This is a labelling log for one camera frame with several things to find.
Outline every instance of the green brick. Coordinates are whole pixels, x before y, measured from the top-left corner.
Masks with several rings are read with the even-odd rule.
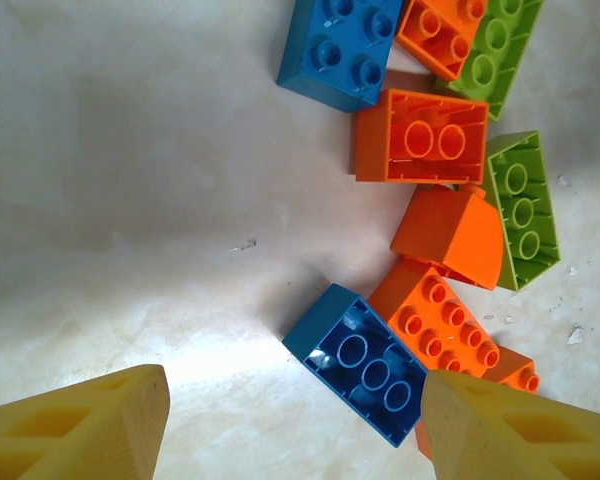
[[[490,140],[485,168],[482,188],[504,229],[498,286],[518,291],[560,261],[538,132]]]
[[[489,103],[489,118],[498,120],[543,3],[490,0],[460,78],[438,88]]]

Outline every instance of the white surface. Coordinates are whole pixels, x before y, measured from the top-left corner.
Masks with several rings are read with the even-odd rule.
[[[433,478],[277,338],[330,282],[372,291],[411,194],[355,183],[349,116],[275,86],[292,4],[0,0],[0,404],[162,363],[157,479]],[[456,291],[600,411],[600,1],[547,0],[491,134],[536,128],[564,261]]]

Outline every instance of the blue brick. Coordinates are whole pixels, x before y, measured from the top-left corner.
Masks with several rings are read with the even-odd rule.
[[[331,285],[282,343],[394,447],[420,419],[427,371],[360,295]]]
[[[343,112],[378,103],[402,0],[296,0],[278,85]]]

